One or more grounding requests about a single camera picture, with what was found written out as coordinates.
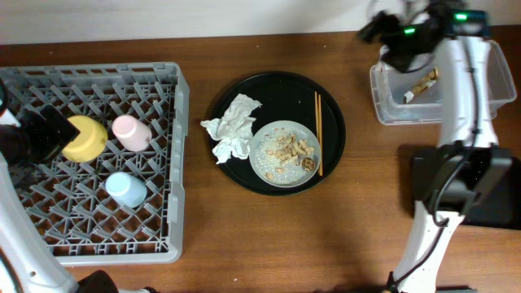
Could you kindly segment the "light blue plastic cup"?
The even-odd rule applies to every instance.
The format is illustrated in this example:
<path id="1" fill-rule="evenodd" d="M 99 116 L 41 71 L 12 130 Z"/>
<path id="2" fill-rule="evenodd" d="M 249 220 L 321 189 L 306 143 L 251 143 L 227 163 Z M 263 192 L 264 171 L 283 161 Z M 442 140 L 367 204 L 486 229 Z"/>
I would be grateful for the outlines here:
<path id="1" fill-rule="evenodd" d="M 147 196 L 146 185 L 127 173 L 112 173 L 105 181 L 106 192 L 121 206 L 136 208 Z"/>

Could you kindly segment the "pink plastic cup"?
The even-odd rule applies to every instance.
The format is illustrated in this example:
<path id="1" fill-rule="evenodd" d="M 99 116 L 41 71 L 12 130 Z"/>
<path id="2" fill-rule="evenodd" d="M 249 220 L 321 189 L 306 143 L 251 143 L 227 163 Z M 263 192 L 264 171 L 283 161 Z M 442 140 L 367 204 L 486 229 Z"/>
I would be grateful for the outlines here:
<path id="1" fill-rule="evenodd" d="M 130 115 L 115 118 L 112 132 L 128 151 L 144 151 L 152 139 L 151 130 L 141 121 Z"/>

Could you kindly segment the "yellow bowl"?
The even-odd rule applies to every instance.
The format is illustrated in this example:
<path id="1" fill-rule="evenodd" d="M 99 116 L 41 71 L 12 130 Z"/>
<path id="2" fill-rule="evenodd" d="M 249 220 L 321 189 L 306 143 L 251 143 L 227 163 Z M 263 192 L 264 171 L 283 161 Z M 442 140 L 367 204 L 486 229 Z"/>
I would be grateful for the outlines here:
<path id="1" fill-rule="evenodd" d="M 68 121 L 79 130 L 79 134 L 62 150 L 67 160 L 88 162 L 104 152 L 108 135 L 101 123 L 88 116 L 71 116 Z"/>

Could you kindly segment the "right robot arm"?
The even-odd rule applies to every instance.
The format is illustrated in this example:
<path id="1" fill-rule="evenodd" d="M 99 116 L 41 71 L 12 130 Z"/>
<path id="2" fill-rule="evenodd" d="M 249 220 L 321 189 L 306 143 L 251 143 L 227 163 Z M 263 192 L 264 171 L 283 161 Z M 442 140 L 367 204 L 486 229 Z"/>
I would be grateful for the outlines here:
<path id="1" fill-rule="evenodd" d="M 512 165 L 511 153 L 498 146 L 488 105 L 487 12 L 455 1 L 433 1 L 423 13 L 427 18 L 418 24 L 380 11 L 357 33 L 364 42 L 378 38 L 387 46 L 381 60 L 398 72 L 413 72 L 415 57 L 423 54 L 439 70 L 440 138 L 415 173 L 414 223 L 386 292 L 436 291 L 455 230 Z"/>

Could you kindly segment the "gold foil wrapper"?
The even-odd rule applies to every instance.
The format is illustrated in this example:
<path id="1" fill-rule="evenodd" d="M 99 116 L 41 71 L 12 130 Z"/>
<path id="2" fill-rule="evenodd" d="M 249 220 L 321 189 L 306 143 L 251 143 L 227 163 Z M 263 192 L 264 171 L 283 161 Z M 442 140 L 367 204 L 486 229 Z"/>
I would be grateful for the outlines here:
<path id="1" fill-rule="evenodd" d="M 421 94 L 425 90 L 431 88 L 439 78 L 439 71 L 437 67 L 434 67 L 426 76 L 421 78 L 418 83 L 403 96 L 403 103 L 410 103 L 416 95 Z"/>

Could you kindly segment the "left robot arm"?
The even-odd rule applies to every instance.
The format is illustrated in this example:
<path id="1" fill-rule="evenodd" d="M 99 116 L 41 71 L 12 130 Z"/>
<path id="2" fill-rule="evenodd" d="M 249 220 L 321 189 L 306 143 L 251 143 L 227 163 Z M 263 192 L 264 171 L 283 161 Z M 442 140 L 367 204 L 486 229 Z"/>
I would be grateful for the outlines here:
<path id="1" fill-rule="evenodd" d="M 14 292 L 119 292 L 102 270 L 77 281 L 50 253 L 16 194 L 10 167 L 46 163 L 81 131 L 48 105 L 17 120 L 1 106 L 1 286 Z"/>

